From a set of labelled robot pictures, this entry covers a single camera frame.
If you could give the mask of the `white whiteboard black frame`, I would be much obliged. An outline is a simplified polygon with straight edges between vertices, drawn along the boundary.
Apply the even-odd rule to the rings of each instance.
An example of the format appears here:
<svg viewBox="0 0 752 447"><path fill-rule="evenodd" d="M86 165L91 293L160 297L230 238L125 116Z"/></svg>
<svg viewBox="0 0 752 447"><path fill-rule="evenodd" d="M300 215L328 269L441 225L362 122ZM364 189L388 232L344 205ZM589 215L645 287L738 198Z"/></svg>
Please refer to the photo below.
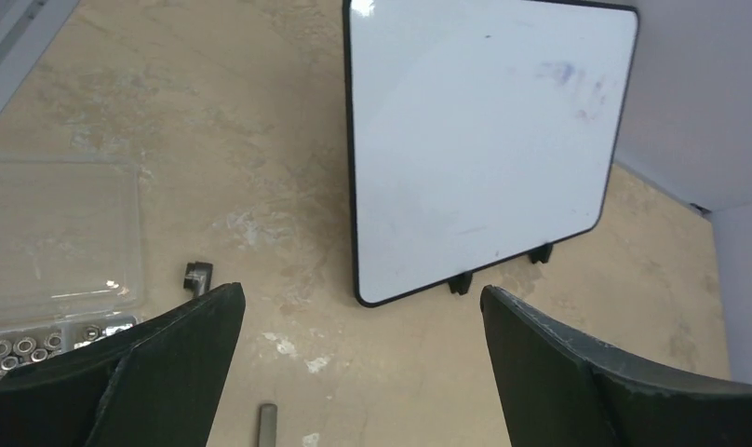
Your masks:
<svg viewBox="0 0 752 447"><path fill-rule="evenodd" d="M640 30L598 1L345 1L353 295L377 307L604 210Z"/></svg>

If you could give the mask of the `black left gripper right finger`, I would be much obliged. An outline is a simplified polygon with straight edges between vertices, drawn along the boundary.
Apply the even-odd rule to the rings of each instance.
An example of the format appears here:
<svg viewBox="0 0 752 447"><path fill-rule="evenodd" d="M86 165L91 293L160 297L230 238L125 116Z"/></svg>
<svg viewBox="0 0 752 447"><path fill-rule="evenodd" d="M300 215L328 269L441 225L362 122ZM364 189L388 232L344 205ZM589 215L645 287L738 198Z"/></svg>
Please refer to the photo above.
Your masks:
<svg viewBox="0 0 752 447"><path fill-rule="evenodd" d="M645 359L495 287L480 296L515 446L752 446L752 385Z"/></svg>

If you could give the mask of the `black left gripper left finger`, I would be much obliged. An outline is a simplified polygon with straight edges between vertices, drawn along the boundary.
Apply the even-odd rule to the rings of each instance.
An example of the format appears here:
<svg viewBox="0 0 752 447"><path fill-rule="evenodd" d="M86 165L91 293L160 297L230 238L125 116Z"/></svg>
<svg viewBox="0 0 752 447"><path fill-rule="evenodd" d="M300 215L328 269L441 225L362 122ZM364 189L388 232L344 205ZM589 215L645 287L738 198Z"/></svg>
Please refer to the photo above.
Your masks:
<svg viewBox="0 0 752 447"><path fill-rule="evenodd" d="M0 379L0 446L203 446L246 309L237 283Z"/></svg>

